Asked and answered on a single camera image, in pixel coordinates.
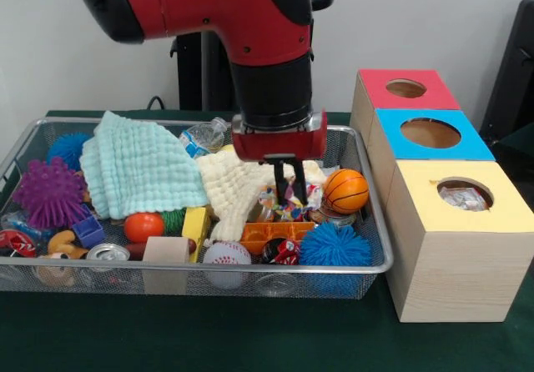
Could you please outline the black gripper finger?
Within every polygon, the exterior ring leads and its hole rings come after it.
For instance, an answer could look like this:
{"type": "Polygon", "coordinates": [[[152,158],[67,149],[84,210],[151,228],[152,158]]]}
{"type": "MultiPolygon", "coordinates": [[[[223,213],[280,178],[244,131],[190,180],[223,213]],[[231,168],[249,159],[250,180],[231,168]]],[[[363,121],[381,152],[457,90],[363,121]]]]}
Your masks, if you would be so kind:
{"type": "Polygon", "coordinates": [[[295,180],[292,183],[292,189],[295,194],[295,197],[303,204],[308,204],[307,191],[306,191],[306,182],[305,182],[305,171],[303,163],[298,159],[291,159],[290,165],[293,167],[295,172],[295,180]]]}
{"type": "Polygon", "coordinates": [[[275,173],[275,185],[277,203],[279,205],[286,205],[285,192],[287,190],[288,182],[284,175],[284,161],[282,159],[275,159],[273,161],[274,173],[275,173]]]}

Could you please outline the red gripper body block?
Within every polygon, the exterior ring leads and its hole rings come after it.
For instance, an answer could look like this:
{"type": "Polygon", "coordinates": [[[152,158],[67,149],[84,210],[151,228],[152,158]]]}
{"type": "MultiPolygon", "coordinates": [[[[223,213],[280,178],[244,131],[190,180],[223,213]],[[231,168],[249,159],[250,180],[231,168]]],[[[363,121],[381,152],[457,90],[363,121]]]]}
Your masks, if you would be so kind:
{"type": "Polygon", "coordinates": [[[304,124],[280,131],[251,128],[236,114],[231,122],[232,141],[243,161],[263,162],[272,158],[304,161],[324,155],[327,126],[325,111],[313,113],[304,124]]]}

